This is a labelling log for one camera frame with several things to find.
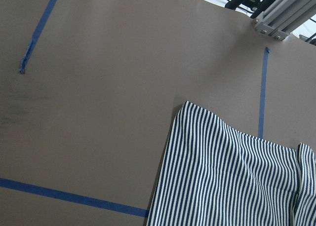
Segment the navy white striped polo shirt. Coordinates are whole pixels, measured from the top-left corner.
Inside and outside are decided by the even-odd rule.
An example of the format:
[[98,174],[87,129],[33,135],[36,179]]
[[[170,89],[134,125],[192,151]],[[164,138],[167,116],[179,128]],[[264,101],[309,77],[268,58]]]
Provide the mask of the navy white striped polo shirt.
[[313,226],[316,157],[242,133],[184,102],[169,135],[149,226]]

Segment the brown table mat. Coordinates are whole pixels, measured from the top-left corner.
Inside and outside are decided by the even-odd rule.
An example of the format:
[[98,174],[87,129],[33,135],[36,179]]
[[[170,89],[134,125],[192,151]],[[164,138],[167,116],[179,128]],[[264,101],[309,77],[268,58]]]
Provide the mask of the brown table mat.
[[185,100],[264,138],[316,146],[316,48],[203,0],[0,0],[0,176],[148,209]]

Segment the aluminium frame post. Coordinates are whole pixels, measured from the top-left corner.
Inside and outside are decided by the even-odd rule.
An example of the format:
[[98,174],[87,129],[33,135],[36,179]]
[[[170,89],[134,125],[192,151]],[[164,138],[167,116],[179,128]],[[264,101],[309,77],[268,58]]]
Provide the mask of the aluminium frame post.
[[316,0],[276,0],[255,18],[255,30],[284,40],[316,14]]

